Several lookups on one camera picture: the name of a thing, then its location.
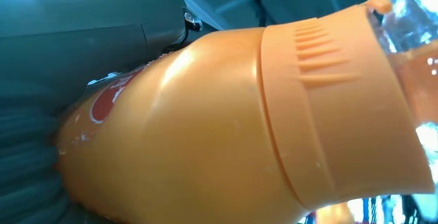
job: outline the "orange bottle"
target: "orange bottle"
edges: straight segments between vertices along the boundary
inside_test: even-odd
[[[133,224],[290,224],[433,191],[370,8],[390,2],[219,31],[117,78],[59,131],[72,198]]]

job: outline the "red label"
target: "red label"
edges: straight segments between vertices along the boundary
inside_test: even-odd
[[[90,118],[94,123],[100,124],[106,119],[119,95],[143,68],[119,76],[117,80],[100,92],[90,109]]]

